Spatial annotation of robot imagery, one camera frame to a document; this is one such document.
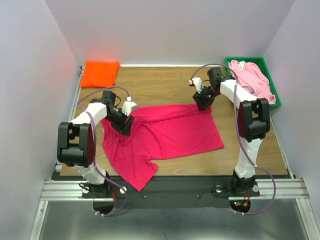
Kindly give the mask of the magenta t-shirt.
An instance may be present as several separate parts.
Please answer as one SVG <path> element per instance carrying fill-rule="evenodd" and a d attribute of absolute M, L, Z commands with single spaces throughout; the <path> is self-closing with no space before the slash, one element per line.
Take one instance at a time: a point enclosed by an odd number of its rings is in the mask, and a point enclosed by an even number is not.
<path fill-rule="evenodd" d="M 196 104 L 140 107 L 132 112 L 130 136 L 102 120 L 102 147 L 115 171 L 137 191 L 155 175 L 153 160 L 168 160 L 225 147 L 210 108 Z"/>

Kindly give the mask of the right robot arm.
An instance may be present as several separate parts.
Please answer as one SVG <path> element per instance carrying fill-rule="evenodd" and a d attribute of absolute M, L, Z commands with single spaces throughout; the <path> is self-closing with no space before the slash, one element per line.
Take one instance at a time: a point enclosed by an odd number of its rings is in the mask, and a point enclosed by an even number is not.
<path fill-rule="evenodd" d="M 208 86 L 195 74 L 190 77 L 188 84 L 196 89 L 192 98 L 199 111 L 207 110 L 219 95 L 226 96 L 233 103 L 240 150 L 230 189 L 235 195 L 248 191 L 257 192 L 257 157 L 259 148 L 271 128 L 269 102 L 266 98 L 257 98 L 241 87 L 240 79 L 234 70 L 230 71 L 230 75 L 224 75 L 222 65 L 211 64 L 210 67 L 207 71 Z"/>

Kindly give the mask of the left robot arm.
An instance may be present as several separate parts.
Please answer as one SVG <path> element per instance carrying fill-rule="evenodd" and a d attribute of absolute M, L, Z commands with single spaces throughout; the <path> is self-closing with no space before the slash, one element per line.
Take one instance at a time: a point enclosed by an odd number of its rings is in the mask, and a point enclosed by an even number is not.
<path fill-rule="evenodd" d="M 106 120 L 121 135 L 131 134 L 134 120 L 131 113 L 137 104 L 127 96 L 118 107 L 117 99 L 114 92 L 105 90 L 101 98 L 92 99 L 79 116 L 58 126 L 57 160 L 82 175 L 85 181 L 79 186 L 87 198 L 104 198 L 112 190 L 109 174 L 96 162 L 97 125 Z"/>

